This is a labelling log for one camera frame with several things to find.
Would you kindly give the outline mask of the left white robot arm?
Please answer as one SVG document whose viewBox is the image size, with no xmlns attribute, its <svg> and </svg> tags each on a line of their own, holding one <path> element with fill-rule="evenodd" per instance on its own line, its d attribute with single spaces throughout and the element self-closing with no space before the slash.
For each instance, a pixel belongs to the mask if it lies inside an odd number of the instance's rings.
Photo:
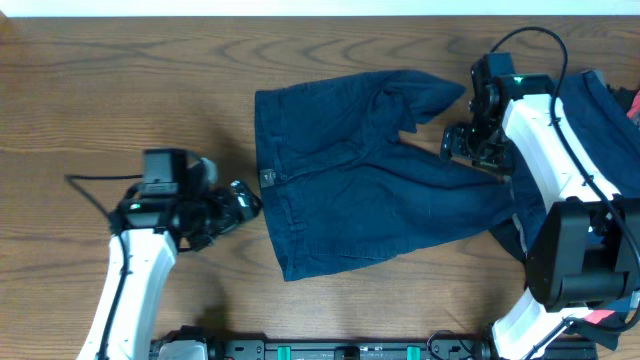
<svg viewBox="0 0 640 360">
<path fill-rule="evenodd" d="M 109 264 L 81 359 L 212 359 L 203 332 L 183 327 L 155 340 L 165 283 L 181 253 L 197 252 L 254 219 L 262 202 L 242 181 L 219 187 L 217 166 L 192 151 L 144 152 L 144 171 L 112 211 Z"/>
</svg>

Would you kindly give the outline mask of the dark navy shorts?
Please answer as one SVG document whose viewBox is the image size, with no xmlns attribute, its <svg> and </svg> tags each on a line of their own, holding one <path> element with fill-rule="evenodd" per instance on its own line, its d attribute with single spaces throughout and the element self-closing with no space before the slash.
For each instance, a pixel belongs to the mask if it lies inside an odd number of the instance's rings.
<svg viewBox="0 0 640 360">
<path fill-rule="evenodd" d="M 367 267 L 512 216 L 505 183 L 400 138 L 464 91 L 392 70 L 256 93 L 260 191 L 285 280 Z"/>
</svg>

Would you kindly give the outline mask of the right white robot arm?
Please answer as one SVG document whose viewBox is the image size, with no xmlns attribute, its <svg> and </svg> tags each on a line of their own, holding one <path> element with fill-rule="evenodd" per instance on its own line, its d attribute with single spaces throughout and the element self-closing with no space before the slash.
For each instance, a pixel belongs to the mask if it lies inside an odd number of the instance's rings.
<svg viewBox="0 0 640 360">
<path fill-rule="evenodd" d="M 617 333 L 598 316 L 639 280 L 639 199 L 595 161 L 567 117 L 562 80 L 520 74 L 507 53 L 471 67 L 472 121 L 448 127 L 440 155 L 496 175 L 524 169 L 545 216 L 525 255 L 525 290 L 473 346 L 476 359 L 587 359 Z"/>
</svg>

